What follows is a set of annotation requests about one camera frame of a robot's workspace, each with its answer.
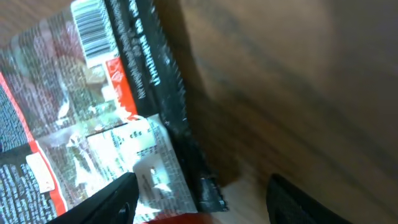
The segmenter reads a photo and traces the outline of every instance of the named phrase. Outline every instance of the wood grain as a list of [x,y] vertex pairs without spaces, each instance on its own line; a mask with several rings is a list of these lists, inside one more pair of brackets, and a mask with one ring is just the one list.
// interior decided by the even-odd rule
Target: wood grain
[[[70,0],[2,0],[1,42]],[[278,172],[354,223],[398,220],[398,2],[157,1],[188,118],[231,211],[268,223]]]

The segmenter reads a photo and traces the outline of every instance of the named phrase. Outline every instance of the brown table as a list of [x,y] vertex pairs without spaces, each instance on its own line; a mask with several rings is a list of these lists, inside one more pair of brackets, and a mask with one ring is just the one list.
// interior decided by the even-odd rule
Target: brown table
[[[0,39],[70,0],[1,0]],[[398,220],[398,1],[164,0],[193,132],[229,213],[267,223],[278,172],[355,223]]]

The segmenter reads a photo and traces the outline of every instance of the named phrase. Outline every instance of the wooden table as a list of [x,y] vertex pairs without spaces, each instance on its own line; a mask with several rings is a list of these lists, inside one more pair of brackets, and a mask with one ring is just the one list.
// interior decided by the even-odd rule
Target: wooden table
[[[1,0],[1,41],[69,2]],[[268,223],[274,172],[349,221],[397,222],[398,1],[158,5],[231,209],[203,223]]]

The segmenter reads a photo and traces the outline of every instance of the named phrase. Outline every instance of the package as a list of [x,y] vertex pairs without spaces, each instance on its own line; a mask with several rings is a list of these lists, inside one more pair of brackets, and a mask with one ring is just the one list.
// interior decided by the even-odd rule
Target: package
[[46,223],[135,172],[134,223],[227,206],[152,2],[79,0],[0,50],[0,223]]

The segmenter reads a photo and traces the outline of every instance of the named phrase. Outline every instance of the food package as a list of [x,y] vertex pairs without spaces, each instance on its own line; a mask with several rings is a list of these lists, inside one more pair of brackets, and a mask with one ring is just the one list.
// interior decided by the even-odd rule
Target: food package
[[227,206],[148,0],[78,0],[0,49],[0,223],[46,223],[134,172],[134,223]]

